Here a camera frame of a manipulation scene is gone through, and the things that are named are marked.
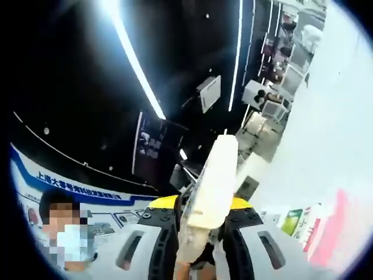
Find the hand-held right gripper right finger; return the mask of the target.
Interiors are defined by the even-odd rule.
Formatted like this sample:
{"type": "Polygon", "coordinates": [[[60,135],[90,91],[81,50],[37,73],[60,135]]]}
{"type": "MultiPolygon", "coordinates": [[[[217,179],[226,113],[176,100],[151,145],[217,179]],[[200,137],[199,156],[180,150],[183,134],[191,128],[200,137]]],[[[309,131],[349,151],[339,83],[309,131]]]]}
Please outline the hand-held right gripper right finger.
{"type": "Polygon", "coordinates": [[[286,259],[269,228],[246,200],[234,197],[221,234],[226,279],[280,279],[286,259]]]}

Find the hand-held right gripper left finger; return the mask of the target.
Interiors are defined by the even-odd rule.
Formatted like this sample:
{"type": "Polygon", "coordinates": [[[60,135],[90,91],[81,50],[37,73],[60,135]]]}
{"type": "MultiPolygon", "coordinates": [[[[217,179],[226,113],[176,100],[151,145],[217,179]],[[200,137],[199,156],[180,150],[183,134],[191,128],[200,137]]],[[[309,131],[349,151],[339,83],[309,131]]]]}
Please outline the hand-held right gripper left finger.
{"type": "Polygon", "coordinates": [[[179,229],[180,197],[152,201],[115,239],[114,278],[173,279],[179,229]]]}

